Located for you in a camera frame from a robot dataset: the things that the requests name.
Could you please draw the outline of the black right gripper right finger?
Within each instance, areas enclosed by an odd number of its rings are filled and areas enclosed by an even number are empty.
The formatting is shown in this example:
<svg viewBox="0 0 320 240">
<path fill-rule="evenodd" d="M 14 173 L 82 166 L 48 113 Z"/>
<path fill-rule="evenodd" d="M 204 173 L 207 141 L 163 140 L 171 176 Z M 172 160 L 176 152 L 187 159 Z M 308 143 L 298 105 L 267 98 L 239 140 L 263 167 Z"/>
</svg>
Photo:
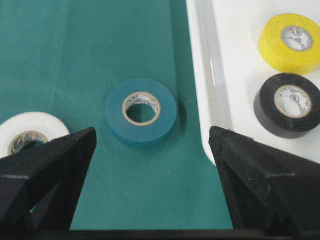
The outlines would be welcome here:
<svg viewBox="0 0 320 240">
<path fill-rule="evenodd" d="M 235 229 L 319 239 L 318 163 L 218 126 L 209 145 Z"/>
</svg>

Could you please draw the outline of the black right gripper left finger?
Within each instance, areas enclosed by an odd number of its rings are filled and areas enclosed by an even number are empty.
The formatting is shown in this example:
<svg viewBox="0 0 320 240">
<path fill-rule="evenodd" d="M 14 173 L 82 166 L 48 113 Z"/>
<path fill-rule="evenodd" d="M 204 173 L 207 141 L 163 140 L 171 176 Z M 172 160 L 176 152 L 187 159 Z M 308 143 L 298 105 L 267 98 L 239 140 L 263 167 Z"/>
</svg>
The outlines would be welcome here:
<svg viewBox="0 0 320 240">
<path fill-rule="evenodd" d="M 69 231 L 97 146 L 95 128 L 0 159 L 0 238 Z"/>
</svg>

